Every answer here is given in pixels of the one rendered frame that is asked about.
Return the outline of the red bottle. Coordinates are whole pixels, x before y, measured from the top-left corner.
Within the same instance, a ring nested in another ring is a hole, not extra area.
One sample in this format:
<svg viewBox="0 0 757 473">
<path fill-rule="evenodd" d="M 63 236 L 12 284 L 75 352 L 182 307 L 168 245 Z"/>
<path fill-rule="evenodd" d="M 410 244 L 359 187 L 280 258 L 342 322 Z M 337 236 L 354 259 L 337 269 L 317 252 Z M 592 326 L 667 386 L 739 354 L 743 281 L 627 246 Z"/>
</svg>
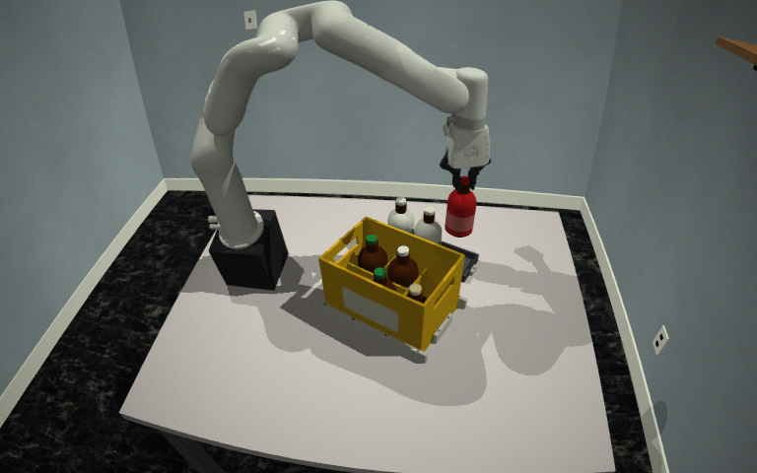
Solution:
<svg viewBox="0 0 757 473">
<path fill-rule="evenodd" d="M 473 231 L 476 197 L 470 191 L 470 178 L 461 176 L 461 189 L 447 199 L 446 231 L 453 237 L 467 237 Z"/>
</svg>

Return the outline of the yellow crate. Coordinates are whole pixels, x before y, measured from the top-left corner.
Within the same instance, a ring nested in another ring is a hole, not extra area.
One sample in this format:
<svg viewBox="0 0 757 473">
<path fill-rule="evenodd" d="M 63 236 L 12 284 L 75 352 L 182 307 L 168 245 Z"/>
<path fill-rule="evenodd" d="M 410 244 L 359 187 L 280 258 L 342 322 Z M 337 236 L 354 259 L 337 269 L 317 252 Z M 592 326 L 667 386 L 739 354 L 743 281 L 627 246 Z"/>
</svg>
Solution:
<svg viewBox="0 0 757 473">
<path fill-rule="evenodd" d="M 410 258 L 419 270 L 413 284 L 419 284 L 427 298 L 423 304 L 406 297 L 409 289 L 392 282 L 397 293 L 371 281 L 374 274 L 358 267 L 358 255 L 366 246 L 368 235 L 377 236 L 378 246 L 386 252 L 387 264 L 383 267 L 386 274 L 398 247 L 409 248 Z M 357 243 L 334 263 L 334 256 L 354 238 Z M 464 256 L 365 217 L 318 258 L 325 302 L 425 352 L 434 333 L 458 306 Z"/>
</svg>

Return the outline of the brown glass bottle with green cap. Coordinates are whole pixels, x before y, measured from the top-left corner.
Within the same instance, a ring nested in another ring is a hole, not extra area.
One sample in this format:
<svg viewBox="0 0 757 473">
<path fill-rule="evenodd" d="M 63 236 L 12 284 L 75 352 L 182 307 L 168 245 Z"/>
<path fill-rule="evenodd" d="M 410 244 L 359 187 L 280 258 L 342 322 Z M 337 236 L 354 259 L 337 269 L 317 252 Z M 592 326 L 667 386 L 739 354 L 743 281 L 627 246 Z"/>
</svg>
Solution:
<svg viewBox="0 0 757 473">
<path fill-rule="evenodd" d="M 358 267 L 374 274 L 376 268 L 383 268 L 386 264 L 387 255 L 384 249 L 379 246 L 377 236 L 368 235 L 366 246 L 358 255 Z"/>
</svg>

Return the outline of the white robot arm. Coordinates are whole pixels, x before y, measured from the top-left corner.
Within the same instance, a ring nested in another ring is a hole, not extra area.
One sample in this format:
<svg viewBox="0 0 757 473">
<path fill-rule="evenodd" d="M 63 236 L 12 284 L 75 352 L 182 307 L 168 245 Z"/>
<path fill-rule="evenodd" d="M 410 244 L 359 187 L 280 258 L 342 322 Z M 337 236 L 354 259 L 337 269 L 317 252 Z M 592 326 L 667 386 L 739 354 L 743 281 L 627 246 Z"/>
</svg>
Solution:
<svg viewBox="0 0 757 473">
<path fill-rule="evenodd" d="M 220 241 L 228 248 L 252 245 L 264 229 L 233 158 L 236 129 L 258 78 L 288 66 L 297 55 L 298 42 L 313 38 L 322 49 L 452 113 L 443 126 L 445 136 L 451 123 L 464 130 L 485 127 L 488 76 L 484 71 L 436 67 L 397 39 L 353 17 L 340 1 L 275 12 L 262 20 L 256 38 L 239 43 L 223 57 L 191 149 L 192 168 L 216 215 L 209 216 L 208 222 L 218 223 L 210 224 L 210 230 L 218 228 Z"/>
</svg>

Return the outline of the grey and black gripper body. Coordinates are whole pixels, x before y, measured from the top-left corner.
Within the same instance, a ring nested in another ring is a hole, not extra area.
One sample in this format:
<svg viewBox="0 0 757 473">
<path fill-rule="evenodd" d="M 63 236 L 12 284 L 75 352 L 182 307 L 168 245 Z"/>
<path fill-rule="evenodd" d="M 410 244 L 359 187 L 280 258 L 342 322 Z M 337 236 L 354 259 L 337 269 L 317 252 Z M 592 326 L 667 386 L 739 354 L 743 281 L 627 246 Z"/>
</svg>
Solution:
<svg viewBox="0 0 757 473">
<path fill-rule="evenodd" d="M 451 123 L 447 131 L 445 154 L 447 149 L 448 163 L 453 169 L 486 166 L 490 158 L 488 126 L 485 124 L 480 130 L 464 130 Z"/>
</svg>

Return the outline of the dark brown bottle with green cap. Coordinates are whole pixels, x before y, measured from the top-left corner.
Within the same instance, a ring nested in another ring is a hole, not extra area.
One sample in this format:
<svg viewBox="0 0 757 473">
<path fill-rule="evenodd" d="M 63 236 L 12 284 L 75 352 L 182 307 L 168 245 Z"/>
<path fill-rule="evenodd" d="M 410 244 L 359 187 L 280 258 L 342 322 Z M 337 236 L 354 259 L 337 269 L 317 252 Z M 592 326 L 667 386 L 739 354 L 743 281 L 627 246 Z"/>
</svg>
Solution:
<svg viewBox="0 0 757 473">
<path fill-rule="evenodd" d="M 382 286 L 396 291 L 394 284 L 389 279 L 387 279 L 387 274 L 384 268 L 376 268 L 374 271 L 374 278 L 371 281 L 374 281 Z"/>
</svg>

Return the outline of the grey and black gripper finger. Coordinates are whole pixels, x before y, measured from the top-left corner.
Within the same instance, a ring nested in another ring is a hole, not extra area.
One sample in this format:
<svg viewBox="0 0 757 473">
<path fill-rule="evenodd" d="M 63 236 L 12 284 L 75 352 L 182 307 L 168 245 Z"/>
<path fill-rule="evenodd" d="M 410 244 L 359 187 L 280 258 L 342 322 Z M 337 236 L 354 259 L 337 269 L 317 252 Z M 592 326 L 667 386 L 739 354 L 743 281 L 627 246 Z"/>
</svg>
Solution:
<svg viewBox="0 0 757 473">
<path fill-rule="evenodd" d="M 491 159 L 489 160 L 489 163 L 487 165 L 489 165 L 490 163 L 491 163 Z M 470 168 L 470 170 L 468 171 L 468 177 L 470 178 L 470 188 L 472 190 L 474 190 L 475 188 L 476 179 L 477 179 L 477 175 L 479 174 L 479 171 L 484 167 L 482 166 L 482 167 Z"/>
<path fill-rule="evenodd" d="M 460 192 L 461 189 L 461 177 L 460 177 L 460 171 L 461 169 L 453 169 L 450 165 L 448 165 L 448 152 L 446 152 L 445 156 L 443 157 L 442 161 L 440 162 L 440 167 L 442 169 L 448 170 L 450 173 L 452 173 L 452 186 L 456 189 L 457 192 Z"/>
</svg>

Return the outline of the white bottle with grey label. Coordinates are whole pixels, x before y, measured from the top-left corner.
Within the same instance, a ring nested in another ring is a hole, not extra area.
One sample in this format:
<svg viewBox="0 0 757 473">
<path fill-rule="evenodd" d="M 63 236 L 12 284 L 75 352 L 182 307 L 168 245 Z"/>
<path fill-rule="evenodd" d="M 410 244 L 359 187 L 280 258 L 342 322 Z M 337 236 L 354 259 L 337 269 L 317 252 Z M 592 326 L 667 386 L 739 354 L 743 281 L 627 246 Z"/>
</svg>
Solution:
<svg viewBox="0 0 757 473">
<path fill-rule="evenodd" d="M 408 209 L 406 210 L 406 208 L 406 199 L 403 197 L 397 198 L 395 209 L 393 209 L 388 215 L 387 224 L 414 235 L 414 216 L 411 211 Z"/>
<path fill-rule="evenodd" d="M 436 244 L 442 244 L 442 226 L 435 219 L 435 209 L 426 207 L 424 216 L 415 226 L 415 236 L 427 239 Z"/>
</svg>

